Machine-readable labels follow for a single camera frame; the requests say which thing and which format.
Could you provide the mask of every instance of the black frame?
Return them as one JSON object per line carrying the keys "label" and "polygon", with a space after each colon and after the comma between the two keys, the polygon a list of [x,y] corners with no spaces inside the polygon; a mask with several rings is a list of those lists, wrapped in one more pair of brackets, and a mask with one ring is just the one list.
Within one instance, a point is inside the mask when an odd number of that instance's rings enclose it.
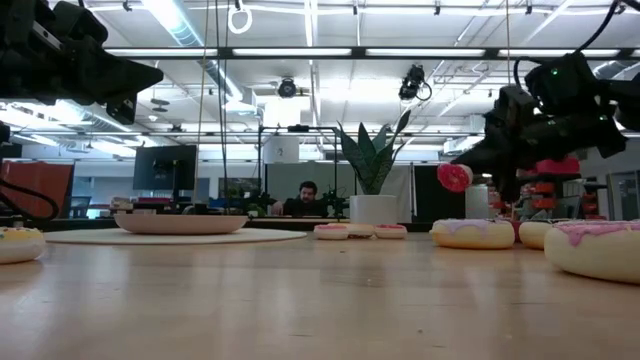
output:
{"label": "black frame", "polygon": [[[173,49],[171,47],[106,47],[105,50],[108,52],[110,50],[116,51],[127,51],[127,50],[167,50]],[[375,46],[375,47],[363,47],[363,46],[314,46],[312,48],[309,47],[296,47],[296,46],[283,46],[283,47],[189,47],[189,51],[193,50],[202,50],[204,54],[204,50],[218,50],[218,54],[216,56],[207,56],[210,59],[220,59],[220,60],[264,60],[264,59],[299,59],[299,60],[507,60],[507,56],[500,55],[500,50],[508,50],[507,47],[453,47],[453,46],[432,46],[432,47],[412,47],[412,46]],[[336,49],[336,50],[351,50],[350,54],[347,55],[290,55],[290,54],[275,54],[275,55],[236,55],[233,53],[233,50],[243,50],[243,49],[282,49],[282,50],[309,50],[309,49]],[[451,50],[451,51],[459,51],[464,49],[478,49],[484,50],[484,53],[480,56],[461,56],[461,55],[367,55],[367,50],[394,50],[394,49],[410,49],[410,50]],[[573,50],[565,48],[557,48],[557,47],[512,47],[510,50]],[[620,52],[616,56],[589,56],[587,60],[633,60],[639,59],[637,56],[634,57],[633,53],[636,48],[589,48],[589,50],[620,50]],[[129,60],[198,60],[201,61],[203,54],[197,55],[130,55],[130,56],[122,56],[122,58]],[[554,57],[538,57],[538,60],[551,60]]]}
{"label": "black frame", "polygon": [[[260,192],[262,193],[262,134],[264,133],[264,130],[275,130],[276,132],[273,133],[273,136],[279,136],[278,131],[282,130],[282,131],[286,131],[292,134],[301,134],[300,136],[304,136],[304,134],[308,134],[309,131],[307,130],[316,130],[316,131],[322,131],[322,130],[329,130],[333,132],[333,153],[334,153],[334,159],[333,159],[333,188],[337,189],[338,188],[338,134],[337,134],[337,128],[334,126],[309,126],[309,127],[304,127],[305,131],[304,132],[296,132],[296,131],[288,131],[288,128],[286,127],[279,127],[279,126],[262,126],[260,125],[260,127],[258,127],[258,182],[260,183]],[[267,174],[267,169],[265,167],[265,185],[264,185],[264,191],[268,192],[268,182],[266,180],[266,174]]]}

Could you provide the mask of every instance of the computer monitor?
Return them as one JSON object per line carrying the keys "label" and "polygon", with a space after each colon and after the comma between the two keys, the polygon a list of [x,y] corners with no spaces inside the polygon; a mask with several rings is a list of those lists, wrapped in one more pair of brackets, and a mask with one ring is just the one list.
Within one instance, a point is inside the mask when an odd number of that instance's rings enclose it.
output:
{"label": "computer monitor", "polygon": [[193,190],[195,183],[195,145],[139,147],[133,172],[134,190]]}

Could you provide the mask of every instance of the pink icing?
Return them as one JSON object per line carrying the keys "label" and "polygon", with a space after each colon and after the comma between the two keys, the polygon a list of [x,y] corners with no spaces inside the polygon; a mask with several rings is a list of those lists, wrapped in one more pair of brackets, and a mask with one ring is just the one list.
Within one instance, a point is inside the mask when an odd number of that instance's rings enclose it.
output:
{"label": "pink icing", "polygon": [[404,230],[404,226],[402,226],[402,225],[377,225],[376,228],[378,228],[378,229],[400,229],[400,230]]}
{"label": "pink icing", "polygon": [[438,166],[438,180],[452,192],[463,192],[471,185],[467,171],[460,165],[442,164]]}
{"label": "pink icing", "polygon": [[316,225],[315,228],[319,230],[347,230],[344,225]]}
{"label": "pink icing", "polygon": [[504,220],[481,220],[481,219],[447,219],[447,220],[438,220],[433,225],[436,224],[443,225],[447,229],[449,229],[450,233],[456,232],[463,226],[475,226],[482,231],[487,231],[487,226],[489,224],[506,224],[508,221]]}
{"label": "pink icing", "polygon": [[578,246],[582,238],[589,235],[604,235],[617,231],[640,230],[640,223],[626,221],[583,221],[565,222],[555,225],[555,228],[569,236],[569,243]]}

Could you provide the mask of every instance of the potted plant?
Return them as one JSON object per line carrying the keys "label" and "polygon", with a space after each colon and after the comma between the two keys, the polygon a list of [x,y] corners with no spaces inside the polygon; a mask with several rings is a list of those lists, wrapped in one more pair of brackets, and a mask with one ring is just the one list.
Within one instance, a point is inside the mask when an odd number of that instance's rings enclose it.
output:
{"label": "potted plant", "polygon": [[409,122],[410,114],[411,111],[402,114],[395,131],[389,126],[383,126],[373,139],[369,137],[362,123],[358,129],[357,142],[344,132],[342,124],[339,124],[339,130],[336,129],[340,136],[342,153],[353,167],[364,193],[350,198],[349,212],[352,223],[379,225],[397,222],[396,197],[380,195],[380,190],[396,156],[405,145],[402,143],[397,149],[393,149],[396,137]]}

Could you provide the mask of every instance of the white round mat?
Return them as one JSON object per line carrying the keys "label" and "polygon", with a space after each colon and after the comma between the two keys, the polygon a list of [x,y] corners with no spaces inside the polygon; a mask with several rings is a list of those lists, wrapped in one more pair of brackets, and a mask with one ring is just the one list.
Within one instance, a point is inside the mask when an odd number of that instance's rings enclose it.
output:
{"label": "white round mat", "polygon": [[118,229],[73,230],[44,234],[47,242],[110,245],[192,245],[301,239],[303,232],[240,229],[223,235],[139,235]]}

